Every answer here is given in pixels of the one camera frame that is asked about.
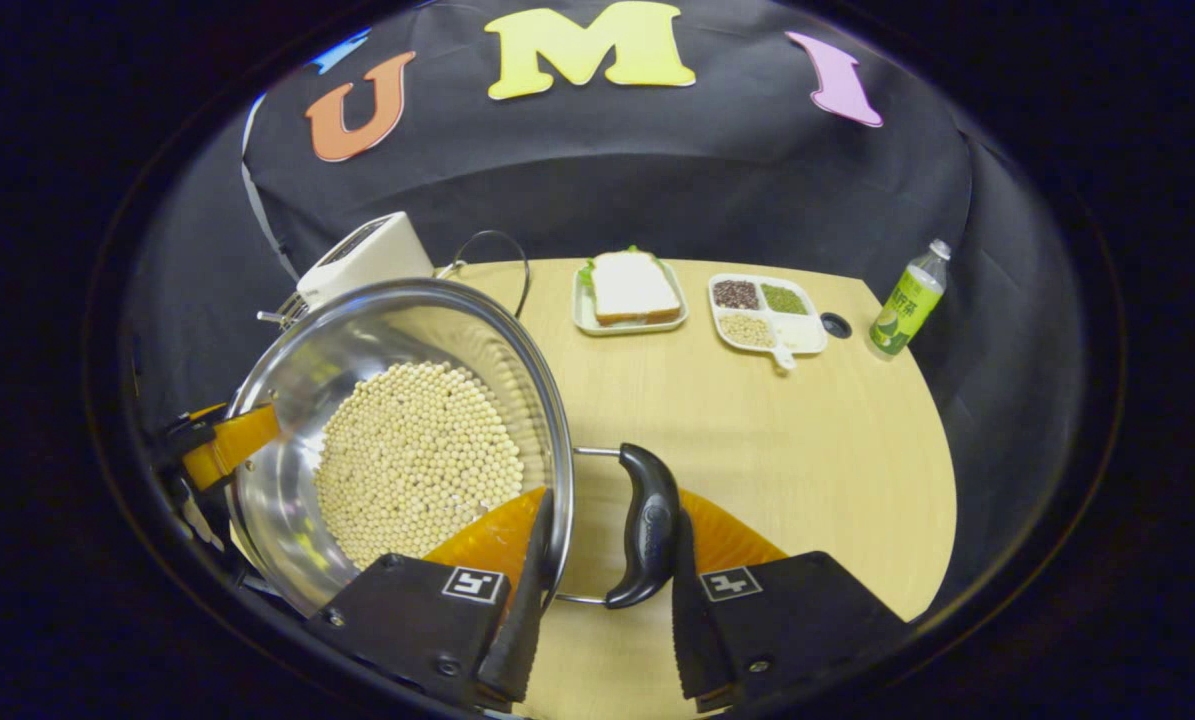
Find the white tray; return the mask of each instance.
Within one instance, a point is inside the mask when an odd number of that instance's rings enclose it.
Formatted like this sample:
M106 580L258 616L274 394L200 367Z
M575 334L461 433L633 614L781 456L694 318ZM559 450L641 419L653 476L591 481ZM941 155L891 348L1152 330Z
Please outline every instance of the white tray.
M574 291L571 293L571 318L580 330L588 334L633 334L633 333L660 333L680 327L690 315L690 307L685 303L685 295L676 279L673 265L660 260L664 265L664 275L669 278L669 284L681 302L681 314L667 324L648 324L646 320L629 320L624 324L602 325L598 322L598 314L593 309L593 290L580 282L580 271L575 270Z
M717 304L715 296L712 294L712 288L717 283L724 281L742 281L753 284L754 290L756 290L756 310L741 310L737 307L725 307ZM766 304L766 293L762 293L761 285L770 284L770 287L783 287L788 290L797 293L797 296L802 300L802 304L805 304L805 315L798 315L795 313L776 313L776 310L770 309L770 304ZM707 278L707 306L712 307L712 327L717 331L717 337L721 338L727 345L731 347L739 347L739 350L747 350L752 352L762 352L773 355L776 357L776 363L780 367L792 370L797 365L797 361L793 359L793 355L809 355L815 352L825 351L825 347L829 346L829 333L825 331L825 322L820 320L820 314L815 310L815 304L811 302L811 297L805 295L799 284L788 281L782 281L779 278L770 278L766 275L744 275L744 273L717 273ZM756 318L766 324L770 328L771 336L776 338L776 345L773 347L758 347L754 345L742 345L730 340L724 332L721 332L721 319L725 315L748 315L749 318Z

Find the sandwich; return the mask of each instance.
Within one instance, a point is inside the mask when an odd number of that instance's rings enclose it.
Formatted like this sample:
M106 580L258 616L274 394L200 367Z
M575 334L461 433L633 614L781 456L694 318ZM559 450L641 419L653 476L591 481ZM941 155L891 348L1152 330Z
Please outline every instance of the sandwich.
M637 246L602 252L582 275L593 290L593 310L601 325L668 324L681 314L681 300L664 265Z

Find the pink letter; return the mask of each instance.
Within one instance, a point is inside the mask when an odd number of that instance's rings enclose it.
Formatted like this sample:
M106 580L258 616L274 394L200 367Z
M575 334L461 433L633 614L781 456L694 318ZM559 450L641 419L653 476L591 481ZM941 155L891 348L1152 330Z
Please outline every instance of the pink letter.
M815 74L820 76L820 88L811 93L811 100L816 105L866 127L881 128L881 115L868 105L868 97L863 94L863 86L854 72L858 60L813 37L797 32L785 35L811 56Z

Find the orange letter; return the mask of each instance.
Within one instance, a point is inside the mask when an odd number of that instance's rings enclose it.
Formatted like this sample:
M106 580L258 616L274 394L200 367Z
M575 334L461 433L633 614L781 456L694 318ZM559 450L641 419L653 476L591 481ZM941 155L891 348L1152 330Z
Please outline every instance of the orange letter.
M320 100L313 101L304 115L312 121L313 152L317 152L318 158L327 164L337 164L372 149L379 141L388 137L406 105L402 70L413 56L413 53L403 53L364 74L364 79L374 82L374 117L354 131L344 127L344 97L353 90L351 82L341 85Z

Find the pot handle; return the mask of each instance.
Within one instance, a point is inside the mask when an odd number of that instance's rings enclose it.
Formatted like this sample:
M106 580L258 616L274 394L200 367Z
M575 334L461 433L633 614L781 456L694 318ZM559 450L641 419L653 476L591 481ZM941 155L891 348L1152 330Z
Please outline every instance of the pot handle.
M624 579L605 598L557 593L559 601L587 602L611 610L637 605L658 592L673 577L676 536L681 527L681 500L676 480L644 447L623 443L619 450L577 447L575 455L619 457L633 482L633 501L624 523Z

